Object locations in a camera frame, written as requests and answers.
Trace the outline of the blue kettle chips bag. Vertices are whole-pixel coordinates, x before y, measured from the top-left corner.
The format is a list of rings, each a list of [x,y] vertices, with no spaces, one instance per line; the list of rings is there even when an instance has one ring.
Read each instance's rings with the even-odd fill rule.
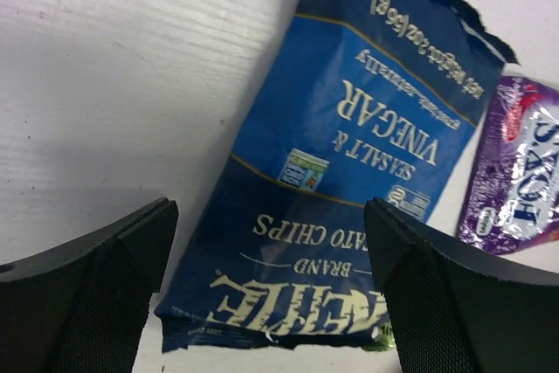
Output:
[[[373,344],[364,205],[428,219],[515,60],[465,0],[299,0],[155,310],[163,350]]]

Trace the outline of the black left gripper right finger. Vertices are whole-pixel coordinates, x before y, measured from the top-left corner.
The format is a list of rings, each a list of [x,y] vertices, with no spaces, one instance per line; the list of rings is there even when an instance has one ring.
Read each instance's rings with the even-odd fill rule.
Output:
[[[364,223],[404,372],[556,372],[558,275],[467,245],[382,199]]]

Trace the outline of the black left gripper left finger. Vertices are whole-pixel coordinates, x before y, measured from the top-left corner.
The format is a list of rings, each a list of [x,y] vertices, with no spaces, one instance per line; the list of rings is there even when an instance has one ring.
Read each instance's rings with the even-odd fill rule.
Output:
[[[129,372],[178,221],[159,198],[124,218],[1,266],[3,372]]]

